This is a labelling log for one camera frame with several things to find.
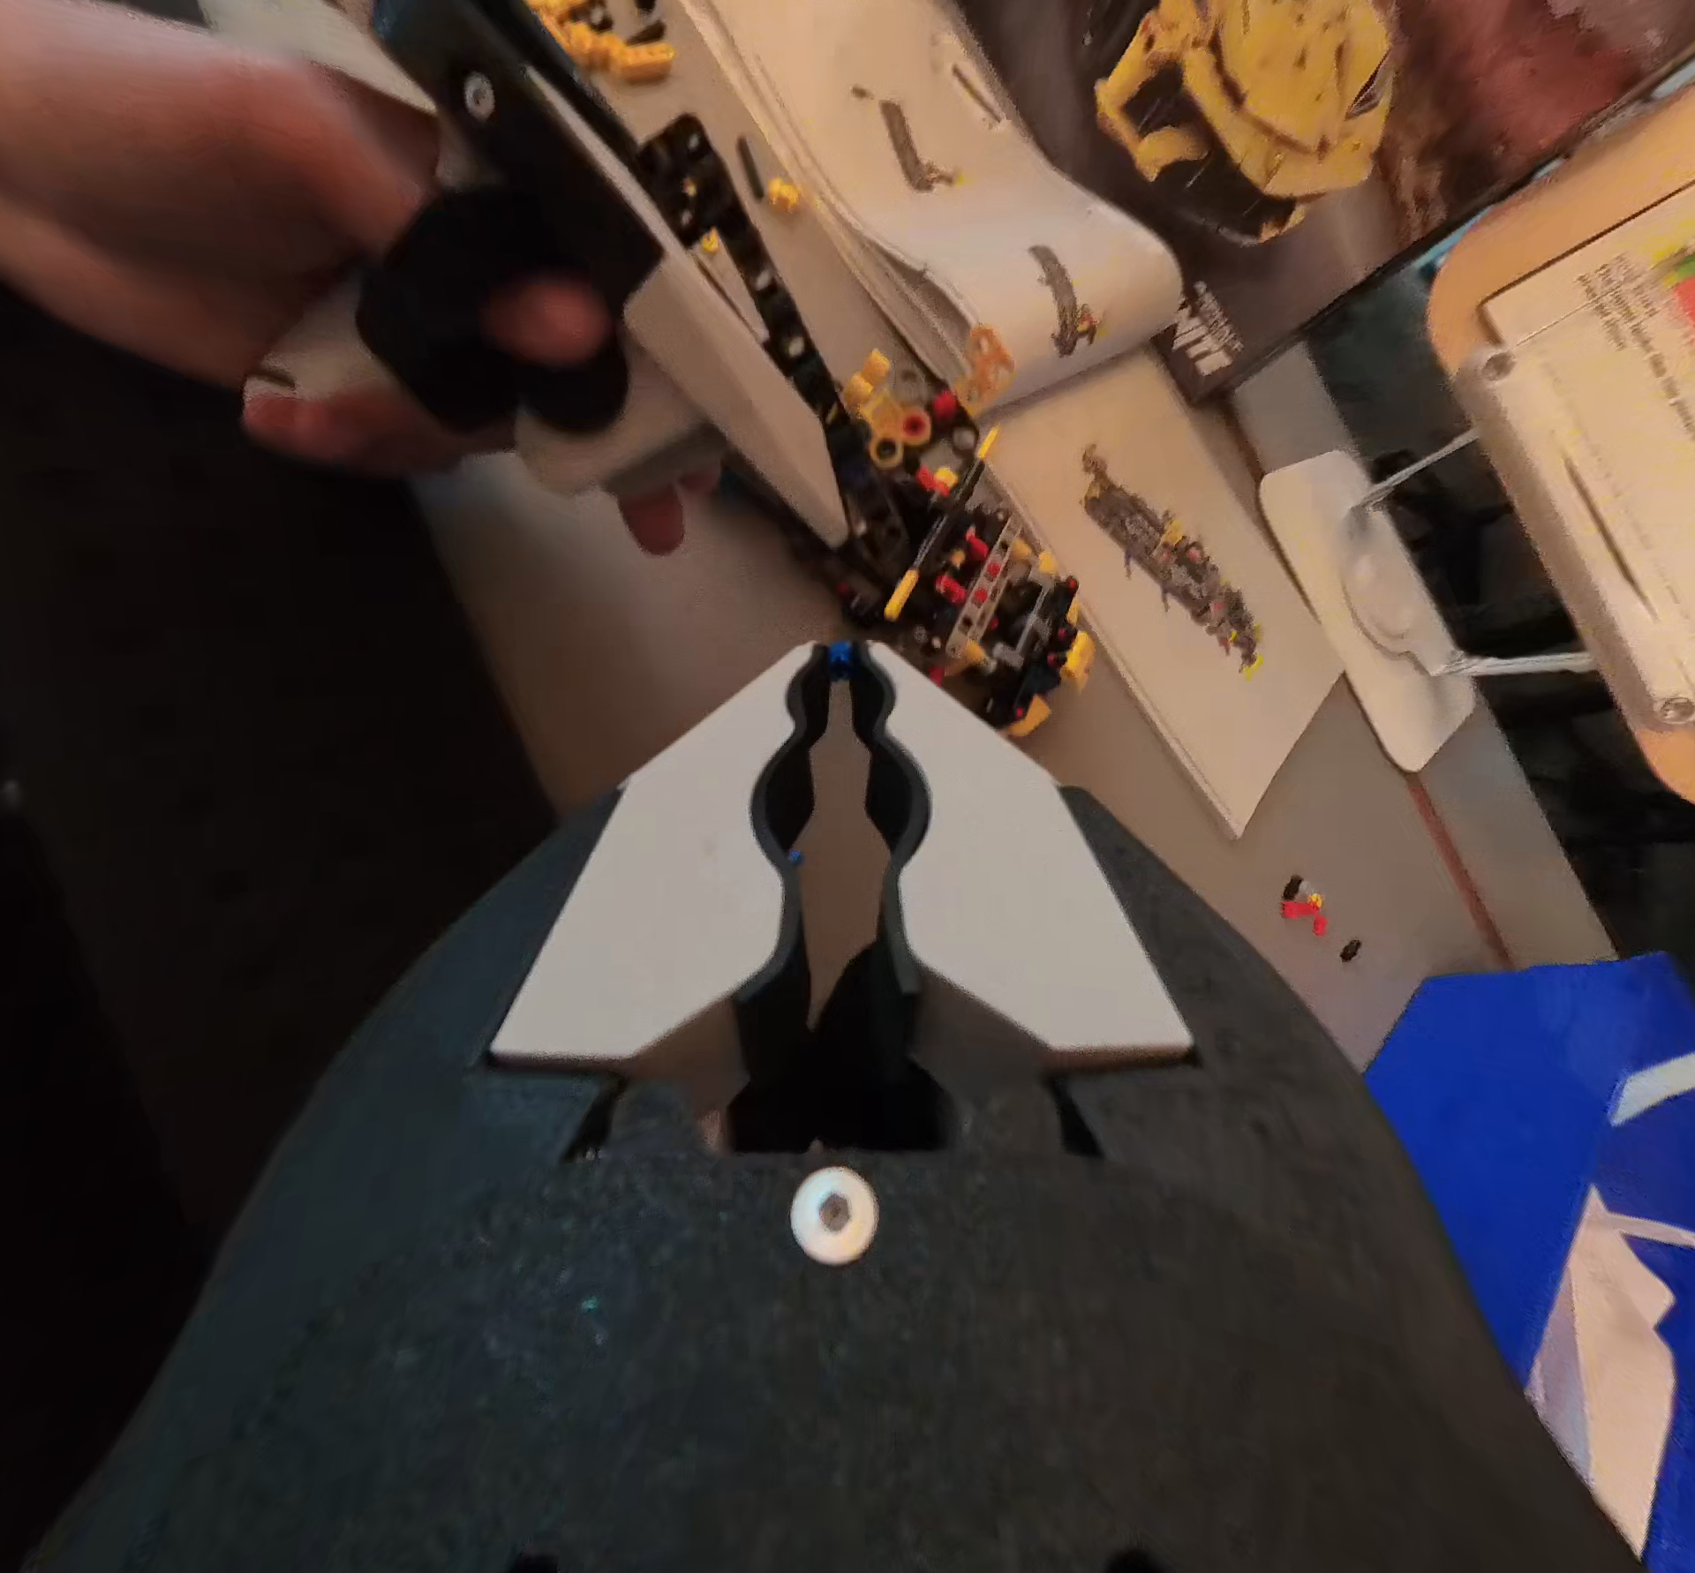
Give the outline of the white paper sheet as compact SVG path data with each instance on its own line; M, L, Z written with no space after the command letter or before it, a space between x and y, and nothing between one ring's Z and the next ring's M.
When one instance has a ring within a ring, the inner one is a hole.
M1526 1395L1650 1569L1693 1567L1693 1056L1622 1080Z

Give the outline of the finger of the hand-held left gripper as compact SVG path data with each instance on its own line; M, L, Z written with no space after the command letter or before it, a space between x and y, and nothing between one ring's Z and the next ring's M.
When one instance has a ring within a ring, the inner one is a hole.
M689 251L669 250L624 308L631 387L622 489L656 489L702 467L709 438L749 464L825 545L848 516L821 420Z

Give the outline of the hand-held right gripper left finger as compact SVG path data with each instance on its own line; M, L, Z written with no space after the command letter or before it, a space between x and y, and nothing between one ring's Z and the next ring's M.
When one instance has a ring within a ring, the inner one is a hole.
M491 1038L508 1067L743 1072L734 998L778 956L787 855L754 826L760 777L803 724L798 647L624 779Z

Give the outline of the black lego frame assembly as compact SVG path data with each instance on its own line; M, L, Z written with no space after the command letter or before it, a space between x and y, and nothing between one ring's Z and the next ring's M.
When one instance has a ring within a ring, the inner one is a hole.
M685 114L642 143L638 175L667 228L700 257L731 302L750 304L767 357L816 420L847 525L843 538L825 538L823 547L879 589L899 585L917 547L908 518L914 494L897 491L895 476L874 464L870 429L845 406L703 123Z

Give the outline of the open instruction booklet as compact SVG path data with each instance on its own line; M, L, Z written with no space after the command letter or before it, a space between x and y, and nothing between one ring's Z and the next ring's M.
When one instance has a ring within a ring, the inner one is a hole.
M986 328L1017 400L1175 324L1171 248L1048 161L934 0L673 1L932 375Z

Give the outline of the printed instruction sheet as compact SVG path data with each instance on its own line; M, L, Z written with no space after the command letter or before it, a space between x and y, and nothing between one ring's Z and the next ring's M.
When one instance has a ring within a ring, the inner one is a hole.
M1581 641L1648 730L1693 719L1693 188L1481 297L1457 387Z

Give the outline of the lego set box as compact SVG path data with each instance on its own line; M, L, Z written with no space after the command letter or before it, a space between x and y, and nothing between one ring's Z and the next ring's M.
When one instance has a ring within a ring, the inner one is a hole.
M1050 163L1173 250L1231 387L1691 59L1693 0L953 0Z

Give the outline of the pile of yellow lego pieces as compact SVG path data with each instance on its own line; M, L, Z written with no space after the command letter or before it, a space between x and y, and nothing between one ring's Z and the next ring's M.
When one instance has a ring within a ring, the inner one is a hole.
M656 0L638 0L645 21L634 30L616 30L609 0L524 0L549 38L578 68L604 74L624 85L665 81L674 70L676 52Z

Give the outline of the blue plastic bin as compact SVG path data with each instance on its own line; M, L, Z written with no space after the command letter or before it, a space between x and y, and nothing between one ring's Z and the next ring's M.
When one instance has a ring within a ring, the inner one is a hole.
M1651 953L1436 978L1367 1069L1525 1395L1612 1103L1680 1054L1691 984Z

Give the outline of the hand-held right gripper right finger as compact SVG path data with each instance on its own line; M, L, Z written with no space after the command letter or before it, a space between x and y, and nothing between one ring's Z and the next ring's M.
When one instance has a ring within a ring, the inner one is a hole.
M914 777L886 933L946 1080L1166 1063L1195 1040L1057 781L881 645L868 744Z

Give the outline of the person's left hand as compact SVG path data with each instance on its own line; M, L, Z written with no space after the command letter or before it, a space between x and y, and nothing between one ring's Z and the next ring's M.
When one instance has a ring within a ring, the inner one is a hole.
M277 454L417 478L508 453L402 391L308 400L272 346L435 195L431 116L337 68L98 0L2 0L4 282L63 324L243 396Z

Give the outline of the scatter of small lego pins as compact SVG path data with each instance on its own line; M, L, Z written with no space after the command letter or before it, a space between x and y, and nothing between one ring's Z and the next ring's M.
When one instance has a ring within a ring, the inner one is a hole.
M1282 926L1302 931L1320 949L1343 967L1354 967L1365 951L1365 933L1354 918L1356 909L1311 877L1289 873L1276 897L1276 913Z

